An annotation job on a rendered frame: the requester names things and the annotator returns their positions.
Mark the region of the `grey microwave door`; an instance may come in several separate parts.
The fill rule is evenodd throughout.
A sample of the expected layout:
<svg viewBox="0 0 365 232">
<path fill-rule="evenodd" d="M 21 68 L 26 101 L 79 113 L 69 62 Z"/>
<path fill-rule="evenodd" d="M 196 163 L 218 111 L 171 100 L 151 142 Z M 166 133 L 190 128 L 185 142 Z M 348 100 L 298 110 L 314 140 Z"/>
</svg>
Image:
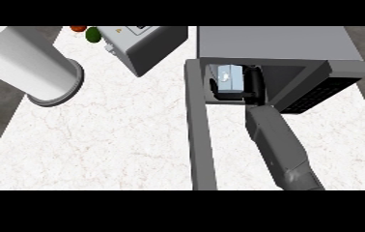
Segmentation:
<svg viewBox="0 0 365 232">
<path fill-rule="evenodd" d="M 218 178 L 199 60 L 185 62 L 184 78 L 193 189 L 216 190 Z"/>
</svg>

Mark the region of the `grey microwave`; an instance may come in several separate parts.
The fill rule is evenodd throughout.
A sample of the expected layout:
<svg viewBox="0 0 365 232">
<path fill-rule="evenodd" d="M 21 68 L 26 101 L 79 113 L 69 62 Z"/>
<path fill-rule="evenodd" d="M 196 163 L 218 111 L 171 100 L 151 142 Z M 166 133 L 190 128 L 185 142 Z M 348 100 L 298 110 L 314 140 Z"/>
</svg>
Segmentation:
<svg viewBox="0 0 365 232">
<path fill-rule="evenodd" d="M 365 60 L 342 26 L 202 26 L 197 57 L 211 90 L 218 66 L 261 68 L 265 103 L 284 114 L 305 113 L 365 78 Z M 219 101 L 213 93 L 206 101 L 247 104 Z"/>
</svg>

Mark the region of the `white paper towel roll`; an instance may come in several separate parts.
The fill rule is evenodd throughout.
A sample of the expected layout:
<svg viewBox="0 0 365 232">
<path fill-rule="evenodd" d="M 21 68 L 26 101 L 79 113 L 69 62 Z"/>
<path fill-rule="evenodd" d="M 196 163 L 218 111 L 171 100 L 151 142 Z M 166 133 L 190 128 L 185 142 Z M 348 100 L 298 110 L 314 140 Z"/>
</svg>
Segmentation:
<svg viewBox="0 0 365 232">
<path fill-rule="evenodd" d="M 66 103 L 85 82 L 85 70 L 35 26 L 0 26 L 0 79 L 45 107 Z"/>
</svg>

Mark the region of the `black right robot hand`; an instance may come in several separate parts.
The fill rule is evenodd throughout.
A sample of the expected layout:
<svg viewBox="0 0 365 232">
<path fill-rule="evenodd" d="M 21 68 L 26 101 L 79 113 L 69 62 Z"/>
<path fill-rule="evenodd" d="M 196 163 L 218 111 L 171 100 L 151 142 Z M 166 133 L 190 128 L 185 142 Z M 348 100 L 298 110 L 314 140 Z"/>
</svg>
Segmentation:
<svg viewBox="0 0 365 232">
<path fill-rule="evenodd" d="M 245 74 L 245 91 L 242 93 L 219 92 L 219 71 L 215 78 L 211 80 L 212 92 L 219 101 L 240 101 L 249 105 L 265 105 L 265 83 L 262 69 L 258 67 L 243 67 Z"/>
</svg>

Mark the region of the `grey box appliance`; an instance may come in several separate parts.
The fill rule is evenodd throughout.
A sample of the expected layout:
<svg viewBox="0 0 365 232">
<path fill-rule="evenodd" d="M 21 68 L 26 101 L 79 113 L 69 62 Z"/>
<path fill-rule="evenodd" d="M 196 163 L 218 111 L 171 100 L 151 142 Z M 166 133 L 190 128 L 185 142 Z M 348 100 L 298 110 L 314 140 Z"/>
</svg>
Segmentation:
<svg viewBox="0 0 365 232">
<path fill-rule="evenodd" d="M 106 50 L 143 77 L 188 39 L 187 26 L 100 26 Z"/>
</svg>

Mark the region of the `green vegetable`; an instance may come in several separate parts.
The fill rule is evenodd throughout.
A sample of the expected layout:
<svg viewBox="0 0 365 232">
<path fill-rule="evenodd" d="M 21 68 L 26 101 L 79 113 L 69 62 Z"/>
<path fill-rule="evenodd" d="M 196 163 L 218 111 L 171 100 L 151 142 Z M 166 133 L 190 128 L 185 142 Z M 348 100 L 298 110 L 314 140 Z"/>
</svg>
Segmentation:
<svg viewBox="0 0 365 232">
<path fill-rule="evenodd" d="M 91 43 L 98 43 L 103 40 L 103 34 L 97 27 L 91 27 L 86 31 L 86 40 Z"/>
</svg>

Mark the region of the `pale blue milk carton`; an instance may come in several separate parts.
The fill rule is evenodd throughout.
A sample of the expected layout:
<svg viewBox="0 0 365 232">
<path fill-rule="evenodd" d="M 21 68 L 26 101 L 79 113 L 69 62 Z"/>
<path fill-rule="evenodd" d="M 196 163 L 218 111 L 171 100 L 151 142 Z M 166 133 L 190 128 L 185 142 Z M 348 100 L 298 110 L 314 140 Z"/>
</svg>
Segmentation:
<svg viewBox="0 0 365 232">
<path fill-rule="evenodd" d="M 242 93 L 245 91 L 243 67 L 237 65 L 222 65 L 219 71 L 219 92 Z"/>
</svg>

